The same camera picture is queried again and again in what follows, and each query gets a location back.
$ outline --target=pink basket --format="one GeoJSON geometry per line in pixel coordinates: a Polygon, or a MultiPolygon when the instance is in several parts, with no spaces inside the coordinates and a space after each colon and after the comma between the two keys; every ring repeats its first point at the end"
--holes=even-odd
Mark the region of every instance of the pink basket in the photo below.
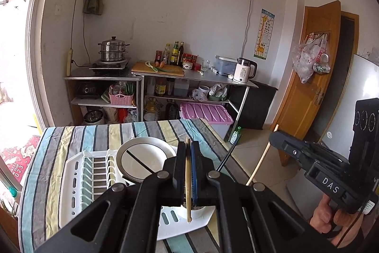
{"type": "Polygon", "coordinates": [[[133,105],[134,95],[131,96],[125,96],[125,95],[112,95],[109,93],[109,99],[111,100],[111,104],[113,105],[133,105]]]}

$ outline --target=white kettle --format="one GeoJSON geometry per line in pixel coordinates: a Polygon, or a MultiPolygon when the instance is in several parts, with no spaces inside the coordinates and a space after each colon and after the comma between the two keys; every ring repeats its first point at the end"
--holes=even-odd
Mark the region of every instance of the white kettle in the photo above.
{"type": "Polygon", "coordinates": [[[245,58],[238,58],[233,80],[241,84],[246,84],[250,78],[255,77],[255,74],[257,73],[257,66],[258,65],[255,61],[245,58]],[[252,65],[254,66],[253,74],[249,75],[252,65]]]}

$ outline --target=white dish rack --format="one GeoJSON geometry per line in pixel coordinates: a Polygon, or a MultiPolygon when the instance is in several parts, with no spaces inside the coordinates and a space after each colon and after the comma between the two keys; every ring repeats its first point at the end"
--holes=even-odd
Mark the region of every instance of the white dish rack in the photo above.
{"type": "MultiPolygon", "coordinates": [[[[116,182],[133,185],[121,177],[116,167],[117,150],[80,152],[67,160],[59,199],[59,226],[62,228],[116,182]]],[[[189,233],[208,224],[214,206],[192,211],[192,222],[181,217],[183,207],[162,206],[157,240],[189,233]]]]}

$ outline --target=wall switch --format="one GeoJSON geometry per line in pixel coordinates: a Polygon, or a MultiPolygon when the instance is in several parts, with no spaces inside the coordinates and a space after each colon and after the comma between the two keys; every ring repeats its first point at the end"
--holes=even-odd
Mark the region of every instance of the wall switch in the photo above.
{"type": "Polygon", "coordinates": [[[62,5],[55,5],[55,15],[61,15],[62,5]]]}

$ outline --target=white plate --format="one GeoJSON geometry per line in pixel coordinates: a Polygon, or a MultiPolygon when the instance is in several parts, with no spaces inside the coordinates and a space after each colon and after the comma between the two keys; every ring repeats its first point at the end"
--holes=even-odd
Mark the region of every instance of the white plate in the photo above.
{"type": "Polygon", "coordinates": [[[176,155],[169,144],[158,138],[137,137],[125,142],[117,152],[116,164],[120,173],[132,182],[142,182],[150,172],[127,150],[154,172],[162,170],[165,160],[176,155]]]}

